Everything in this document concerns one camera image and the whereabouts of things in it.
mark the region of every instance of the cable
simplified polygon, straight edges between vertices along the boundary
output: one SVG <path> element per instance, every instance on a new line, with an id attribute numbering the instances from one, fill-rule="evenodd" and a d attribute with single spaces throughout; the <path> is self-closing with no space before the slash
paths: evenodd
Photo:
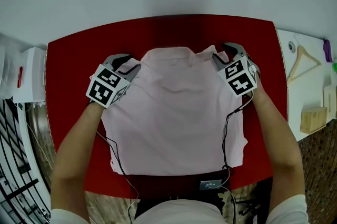
<path id="1" fill-rule="evenodd" d="M 230 178 L 230 176 L 231 176 L 230 169 L 232 168 L 232 167 L 230 167 L 230 166 L 228 165 L 228 163 L 227 163 L 227 158 L 226 158 L 226 150 L 225 150 L 225 146 L 226 146 L 227 128 L 228 128 L 228 122 L 229 122 L 230 117 L 231 117 L 233 114 L 235 114 L 235 113 L 241 111 L 244 107 L 246 107 L 246 106 L 252 101 L 253 97 L 254 97 L 254 91 L 252 91 L 252 96 L 251 96 L 251 98 L 250 98 L 245 104 L 241 105 L 239 108 L 237 108 L 236 110 L 234 110 L 233 112 L 231 112 L 231 113 L 229 113 L 229 114 L 227 115 L 227 117 L 226 117 L 226 122 L 225 122 L 225 126 L 224 126 L 224 128 L 223 128 L 222 151 L 223 151 L 224 163 L 225 163 L 225 164 L 222 166 L 222 170 L 227 170 L 227 172 L 228 172 L 228 177 L 227 177 L 227 179 L 225 180 L 225 182 L 223 182 L 223 183 L 220 185 L 220 187 L 226 189 L 227 191 L 229 191 L 229 193 L 231 194 L 231 196 L 232 196 L 232 198 L 233 198 L 233 202 L 234 202 L 234 218 L 233 218 L 233 224 L 235 224 L 235 222 L 236 222 L 235 199 L 234 199 L 233 194 L 231 193 L 231 191 L 230 191 L 229 189 L 227 189 L 226 187 L 224 187 L 224 185 L 229 181 L 229 178 Z"/>
<path id="2" fill-rule="evenodd" d="M 37 145 L 40 147 L 40 149 L 41 149 L 41 151 L 42 151 L 42 153 L 43 153 L 44 157 L 46 158 L 46 160 L 47 160 L 47 162 L 48 162 L 48 164 L 49 164 L 49 167 L 51 168 L 51 170 L 53 170 L 53 167 L 52 167 L 51 163 L 49 162 L 49 160 L 48 160 L 48 158 L 47 158 L 47 155 L 46 155 L 46 153 L 43 151 L 43 149 L 42 149 L 41 145 L 39 144 L 39 142 L 38 142 L 38 140 L 37 140 L 37 138 L 36 138 L 36 136 L 35 136 L 35 134 L 34 134 L 34 132 L 33 132 L 32 128 L 30 127 L 30 125 L 28 124 L 28 122 L 26 122 L 26 124 L 27 124 L 28 128 L 31 130 L 31 133 L 32 133 L 32 134 L 33 134 L 33 136 L 34 136 L 34 138 L 35 138 L 35 140 L 36 140 L 36 143 L 37 143 Z"/>
<path id="3" fill-rule="evenodd" d="M 121 169 L 121 171 L 122 171 L 122 173 L 123 173 L 123 176 L 125 177 L 126 181 L 129 183 L 129 185 L 130 185 L 130 186 L 136 191 L 136 193 L 137 193 L 136 199 L 135 199 L 133 202 L 131 202 L 131 199 L 130 199 L 130 205 L 129 205 L 128 208 L 127 208 L 127 215 L 128 215 L 129 220 L 130 220 L 130 223 L 132 224 L 132 219 L 131 219 L 131 215 L 130 215 L 130 208 L 131 208 L 131 206 L 138 200 L 139 192 L 138 192 L 138 190 L 131 184 L 130 180 L 128 179 L 128 177 L 126 176 L 126 174 L 125 174 L 125 172 L 124 172 L 124 170 L 123 170 L 123 168 L 122 168 L 121 161 L 120 161 L 120 155 L 118 154 L 118 145 L 117 145 L 117 143 L 116 143 L 114 140 L 112 140 L 112 139 L 110 139 L 110 138 L 108 138 L 108 137 L 104 137 L 104 136 L 103 136 L 102 134 L 100 134 L 98 131 L 97 131 L 97 134 L 98 134 L 104 141 L 106 141 L 107 144 L 110 146 L 110 148 L 111 148 L 113 154 L 115 155 L 115 158 L 116 158 L 116 160 L 117 160 L 117 162 L 118 162 L 118 164 L 119 164 L 119 166 L 120 166 L 120 169 Z M 111 146 L 111 144 L 109 143 L 108 140 L 110 140 L 111 142 L 113 142 L 113 143 L 116 145 L 116 152 L 117 152 L 117 155 L 116 155 L 115 150 L 113 149 L 113 147 Z"/>
<path id="4" fill-rule="evenodd" d="M 230 195 L 232 196 L 233 205 L 234 205 L 233 224 L 235 224 L 236 223 L 236 208 L 235 208 L 236 207 L 236 201 L 235 201 L 235 198 L 234 198 L 232 192 L 229 189 L 227 189 L 227 188 L 225 188 L 223 186 L 221 186 L 221 188 L 224 188 L 225 190 L 227 190 L 230 193 Z"/>

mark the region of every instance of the black wire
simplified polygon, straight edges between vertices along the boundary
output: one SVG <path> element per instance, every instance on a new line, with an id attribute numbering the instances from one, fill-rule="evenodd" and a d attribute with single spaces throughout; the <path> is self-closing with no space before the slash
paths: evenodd
<path id="1" fill-rule="evenodd" d="M 130 180 L 128 179 L 128 177 L 126 176 L 126 174 L 125 174 L 125 172 L 124 172 L 124 170 L 123 170 L 123 168 L 122 168 L 121 161 L 120 161 L 120 155 L 119 155 L 119 153 L 118 153 L 118 145 L 117 145 L 117 143 L 116 143 L 114 140 L 112 140 L 112 139 L 110 139 L 110 138 L 108 138 L 108 137 L 106 137 L 106 136 L 105 136 L 105 138 L 106 138 L 107 140 L 110 140 L 111 142 L 113 142 L 113 143 L 116 145 L 116 152 L 117 152 L 117 155 L 116 155 L 116 153 L 115 153 L 113 147 L 112 147 L 112 146 L 110 145 L 110 143 L 107 141 L 107 142 L 108 142 L 108 145 L 109 145 L 110 148 L 112 149 L 113 154 L 115 155 L 115 158 L 117 159 L 117 162 L 118 162 L 118 164 L 119 164 L 119 166 L 120 166 L 120 169 L 121 169 L 121 171 L 122 171 L 122 173 L 123 173 L 123 176 L 125 177 L 126 181 L 128 181 L 128 183 L 130 184 L 131 188 L 133 188 L 133 189 L 138 193 L 138 191 L 134 188 L 133 184 L 130 182 Z M 128 215 L 129 220 L 130 220 L 130 223 L 132 224 L 132 219 L 131 219 L 131 215 L 130 215 L 130 208 L 131 208 L 131 206 L 127 209 L 127 215 Z"/>
<path id="2" fill-rule="evenodd" d="M 227 137 L 227 128 L 228 128 L 228 122 L 229 122 L 229 119 L 230 117 L 233 115 L 233 114 L 236 114 L 237 112 L 241 111 L 243 108 L 244 108 L 245 104 L 241 105 L 239 108 L 235 109 L 234 111 L 232 111 L 231 113 L 229 113 L 226 117 L 226 123 L 225 123 L 225 126 L 224 126 L 224 130 L 223 130 L 223 139 L 222 139 L 222 152 L 223 152 L 223 157 L 224 157 L 224 165 L 222 166 L 222 170 L 225 171 L 227 170 L 228 172 L 228 175 L 229 174 L 229 169 L 232 169 L 231 166 L 228 165 L 227 163 L 227 158 L 226 158 L 226 151 L 225 151 L 225 146 L 226 146 L 226 137 Z M 228 190 L 231 191 L 231 188 L 230 188 L 230 182 L 228 180 Z M 236 200 L 234 198 L 234 196 L 232 197 L 233 199 L 233 204 L 234 204 L 234 217 L 233 217 L 233 224 L 236 223 L 236 210 L 235 210 L 235 203 L 236 203 Z"/>

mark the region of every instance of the wooden floor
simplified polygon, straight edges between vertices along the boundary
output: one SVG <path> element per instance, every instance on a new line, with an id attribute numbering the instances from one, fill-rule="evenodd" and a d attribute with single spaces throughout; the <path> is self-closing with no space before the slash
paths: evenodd
<path id="1" fill-rule="evenodd" d="M 34 146 L 43 174 L 50 185 L 51 168 L 46 160 L 53 165 L 55 151 L 46 118 L 46 108 L 33 108 L 30 123 L 34 125 L 36 140 Z M 331 122 L 317 133 L 299 142 L 304 164 L 306 199 L 310 223 L 330 224 L 337 216 L 337 122 Z M 255 184 L 233 191 L 236 200 L 253 198 Z M 219 194 L 225 201 L 223 217 L 227 223 L 232 223 L 233 204 L 228 192 Z M 98 195 L 86 192 L 88 211 L 92 223 L 129 223 L 127 208 L 130 200 Z M 136 212 L 137 203 L 131 207 L 131 215 Z M 243 205 L 237 205 L 236 212 Z M 247 216 L 237 215 L 237 223 L 244 223 Z"/>

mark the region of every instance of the folded cloth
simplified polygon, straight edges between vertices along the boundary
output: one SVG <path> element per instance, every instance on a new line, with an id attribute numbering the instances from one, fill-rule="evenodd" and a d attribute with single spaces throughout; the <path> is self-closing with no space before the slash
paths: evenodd
<path id="1" fill-rule="evenodd" d="M 194 54 L 187 47 L 157 48 L 142 58 L 126 95 L 103 112 L 106 136 L 127 175 L 179 176 L 222 169 L 226 116 L 242 104 L 217 75 L 210 46 Z M 228 61 L 225 52 L 219 56 Z M 130 59 L 119 70 L 139 62 Z M 231 116 L 226 158 L 242 165 L 242 112 Z M 111 150 L 111 167 L 122 174 Z"/>

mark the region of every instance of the purple object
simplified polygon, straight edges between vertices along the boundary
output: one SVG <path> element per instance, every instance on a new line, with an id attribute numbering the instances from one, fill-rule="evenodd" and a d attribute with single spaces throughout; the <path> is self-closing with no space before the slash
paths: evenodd
<path id="1" fill-rule="evenodd" d="M 332 62 L 331 46 L 330 46 L 330 41 L 328 39 L 324 39 L 323 50 L 325 52 L 326 62 Z"/>

